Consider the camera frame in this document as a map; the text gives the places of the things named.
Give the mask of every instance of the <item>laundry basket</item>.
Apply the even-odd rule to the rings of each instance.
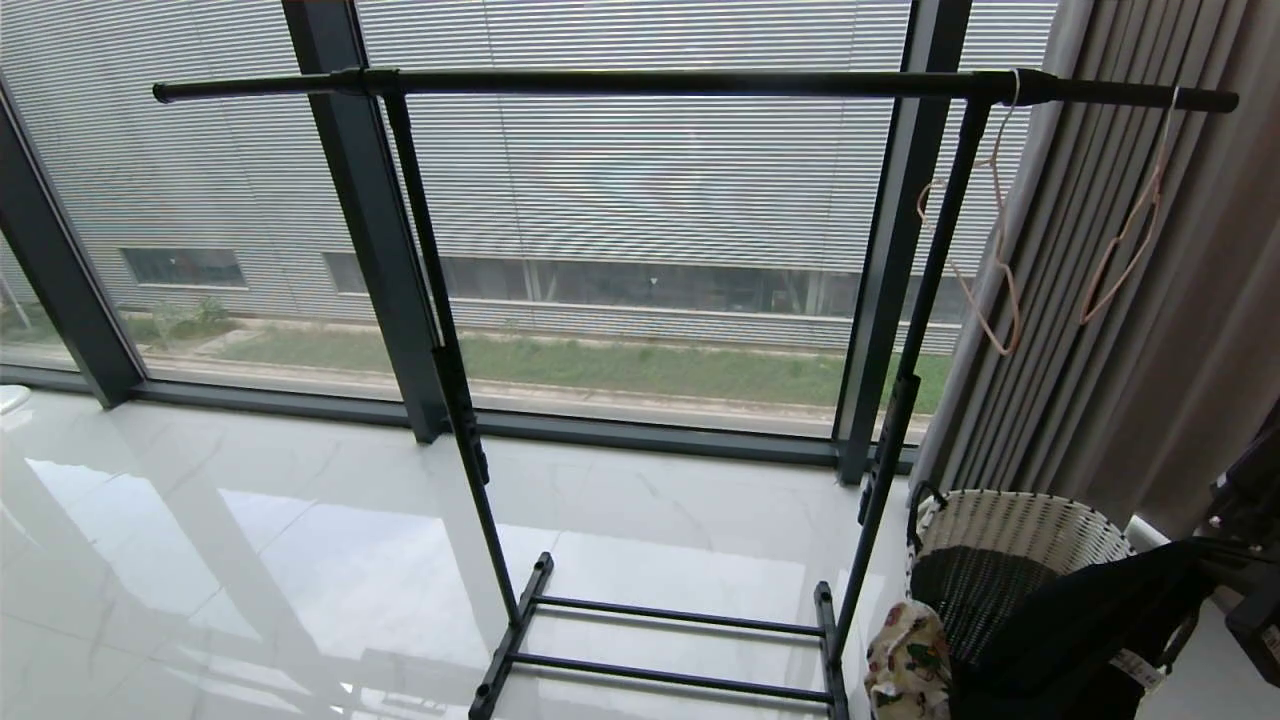
[[[934,493],[920,510],[909,529],[908,594],[942,619],[952,664],[972,666],[1037,588],[1134,553],[1101,512],[1061,497],[965,489]]]

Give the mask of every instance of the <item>gray curtain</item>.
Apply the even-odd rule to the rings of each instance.
[[[1009,208],[1023,343],[1000,357],[966,323],[916,478],[1074,497],[1121,525],[1140,509],[1170,536],[1194,527],[1280,395],[1277,28],[1280,3],[1061,5],[1047,70],[1228,88],[1240,106],[1174,115],[1156,240],[1085,327],[1082,292],[1142,192],[1164,110],[1037,111]],[[998,278],[979,299],[1007,329]]]

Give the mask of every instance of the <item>floral fabric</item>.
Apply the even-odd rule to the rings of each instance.
[[[867,697],[877,720],[950,720],[951,662],[942,620],[911,600],[888,611],[867,650]]]

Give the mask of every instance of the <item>metal clothes rail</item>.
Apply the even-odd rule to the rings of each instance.
[[[1033,70],[998,70],[973,73],[700,73],[700,72],[402,72],[384,68],[351,68],[328,74],[271,77],[229,81],[201,81],[157,83],[152,95],[161,102],[229,96],[256,95],[314,95],[348,94],[381,97],[392,128],[396,151],[404,173],[410,214],[421,243],[424,270],[429,296],[422,301],[430,306],[431,355],[443,386],[449,421],[452,424],[467,484],[475,502],[476,514],[488,546],[489,559],[498,579],[498,588],[507,610],[507,632],[493,653],[488,673],[476,688],[471,706],[471,720],[493,716],[503,684],[516,665],[557,667],[579,673],[591,673],[667,683],[692,685],[728,693],[774,697],[797,702],[820,703],[832,720],[849,719],[849,696],[844,685],[842,653],[858,607],[858,596],[870,564],[876,533],[884,514],[888,491],[902,451],[904,436],[920,379],[914,374],[919,357],[919,338],[923,336],[942,278],[943,263],[951,246],[960,215],[960,205],[978,151],[978,142],[986,129],[992,105],[1018,102],[1036,105],[1051,101],[1100,102],[1140,108],[1169,108],[1174,101],[1174,87],[1115,82],[1064,79]],[[858,520],[861,534],[854,552],[849,584],[838,616],[826,582],[814,588],[815,625],[795,625],[742,618],[704,615],[678,610],[662,610],[631,605],[616,605],[547,594],[554,561],[544,552],[534,564],[532,574],[524,593],[517,598],[511,583],[498,539],[498,528],[489,505],[485,486],[489,470],[476,413],[467,387],[466,369],[458,347],[457,329],[449,297],[445,292],[444,269],[440,264],[435,234],[431,228],[426,192],[422,187],[421,168],[413,147],[406,96],[411,94],[520,94],[520,95],[717,95],[717,96],[795,96],[795,97],[946,97],[966,101],[960,126],[960,141],[951,167],[946,195],[929,246],[929,255],[922,277],[909,342],[899,363],[897,378],[881,430],[872,471],[863,486]],[[1230,113],[1238,97],[1233,92],[1199,88],[1178,88],[1179,110]],[[588,662],[566,657],[532,655],[520,650],[525,632],[532,623],[539,606],[572,607],[605,614],[654,618],[692,624],[710,624],[749,629],[762,633],[782,633],[818,642],[823,660],[826,691],[809,691],[745,683],[723,678],[704,678],[650,670]]]

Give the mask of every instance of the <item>tile floor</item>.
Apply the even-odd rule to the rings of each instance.
[[[466,716],[504,619],[451,442],[147,404],[102,413],[87,397],[40,392],[3,424],[0,716]],[[840,600],[858,493],[829,471],[485,447],[517,591],[550,550],[549,591],[562,596],[805,624],[818,580]],[[891,498],[846,653],[855,716],[865,717],[863,638],[901,589],[904,491]],[[1231,651],[1219,644],[1204,652]],[[809,644],[728,633],[548,612],[526,648],[822,687]],[[1197,692],[1240,692],[1204,678],[1235,666],[1206,655],[1197,667]],[[1160,692],[1185,707],[1176,688]],[[517,673],[497,716],[814,715]]]

